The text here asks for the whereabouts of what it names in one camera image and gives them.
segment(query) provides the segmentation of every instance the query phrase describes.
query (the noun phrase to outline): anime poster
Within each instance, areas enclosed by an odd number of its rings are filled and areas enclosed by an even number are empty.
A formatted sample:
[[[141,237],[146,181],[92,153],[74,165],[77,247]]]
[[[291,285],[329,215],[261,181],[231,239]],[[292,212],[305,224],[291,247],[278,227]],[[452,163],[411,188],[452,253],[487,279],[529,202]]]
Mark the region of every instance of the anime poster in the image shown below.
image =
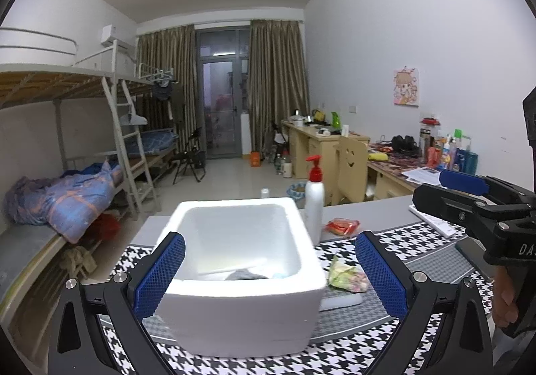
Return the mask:
[[[395,104],[419,106],[419,71],[404,67],[395,71]]]

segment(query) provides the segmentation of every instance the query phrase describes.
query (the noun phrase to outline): bed ladder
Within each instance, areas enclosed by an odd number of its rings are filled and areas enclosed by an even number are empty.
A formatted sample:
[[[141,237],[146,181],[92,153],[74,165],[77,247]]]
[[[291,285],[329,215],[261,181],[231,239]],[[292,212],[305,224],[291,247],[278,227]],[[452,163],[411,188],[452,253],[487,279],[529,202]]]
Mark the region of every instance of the bed ladder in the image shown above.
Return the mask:
[[[106,99],[108,100],[108,104],[110,106],[110,110],[112,112],[117,157],[119,158],[119,164],[121,165],[121,168],[123,169],[123,176],[127,181],[127,186],[128,186],[128,189],[126,189],[127,201],[129,204],[129,208],[132,212],[132,215],[134,217],[137,217],[138,213],[142,213],[144,211],[142,207],[142,203],[144,199],[146,199],[149,196],[149,194],[152,194],[152,198],[154,201],[154,211],[159,212],[160,201],[158,199],[158,195],[156,194],[156,189],[154,188],[154,183],[151,177],[151,173],[149,172],[149,166],[147,164],[145,151],[143,150],[143,142],[141,141],[141,133],[139,130],[139,126],[136,126],[136,125],[133,126],[134,131],[132,133],[124,134],[123,129],[121,128],[121,121],[119,120],[119,114],[117,112],[117,109],[119,107],[124,106],[124,107],[129,108],[130,114],[132,115],[136,114],[136,107],[135,107],[134,101],[132,101],[132,97],[130,95],[127,82],[124,79],[121,80],[121,88],[122,88],[125,98],[127,99],[126,103],[117,102],[117,80],[112,79],[112,85],[109,86],[107,78],[103,77],[102,85],[103,85],[104,93],[106,95]],[[125,146],[125,139],[132,138],[132,137],[136,137],[136,140],[138,142],[140,161],[136,163],[135,165],[131,166],[129,157],[127,154],[127,148]],[[140,194],[138,192],[138,189],[136,188],[136,181],[134,180],[135,179],[134,173],[141,167],[144,169],[148,188],[146,191]]]

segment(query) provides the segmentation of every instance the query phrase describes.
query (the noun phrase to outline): glass door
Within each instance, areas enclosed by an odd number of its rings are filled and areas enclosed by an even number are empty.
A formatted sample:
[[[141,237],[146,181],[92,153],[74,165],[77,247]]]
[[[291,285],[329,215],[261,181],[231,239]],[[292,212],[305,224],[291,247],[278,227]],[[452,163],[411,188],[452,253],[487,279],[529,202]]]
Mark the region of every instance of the glass door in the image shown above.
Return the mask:
[[[207,156],[238,157],[242,154],[240,115],[247,110],[249,29],[200,31],[198,42]]]

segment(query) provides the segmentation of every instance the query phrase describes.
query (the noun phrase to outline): smartphone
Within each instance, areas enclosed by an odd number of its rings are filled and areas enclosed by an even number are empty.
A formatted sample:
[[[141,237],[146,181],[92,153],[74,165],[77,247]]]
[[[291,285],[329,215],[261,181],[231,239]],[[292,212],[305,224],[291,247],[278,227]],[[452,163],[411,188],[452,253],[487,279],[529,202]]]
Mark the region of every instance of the smartphone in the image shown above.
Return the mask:
[[[486,281],[493,281],[495,266],[484,261],[483,256],[486,249],[479,240],[466,237],[456,243],[456,249],[473,265]]]

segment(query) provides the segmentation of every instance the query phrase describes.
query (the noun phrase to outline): human hand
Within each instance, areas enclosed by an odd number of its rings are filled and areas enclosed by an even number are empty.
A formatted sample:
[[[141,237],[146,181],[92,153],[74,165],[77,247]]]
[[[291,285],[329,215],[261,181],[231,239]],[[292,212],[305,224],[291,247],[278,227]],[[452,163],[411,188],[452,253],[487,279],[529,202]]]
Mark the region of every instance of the human hand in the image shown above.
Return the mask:
[[[517,321],[519,312],[515,305],[516,291],[512,279],[504,266],[498,266],[493,283],[492,315],[495,325],[506,328],[510,323]]]

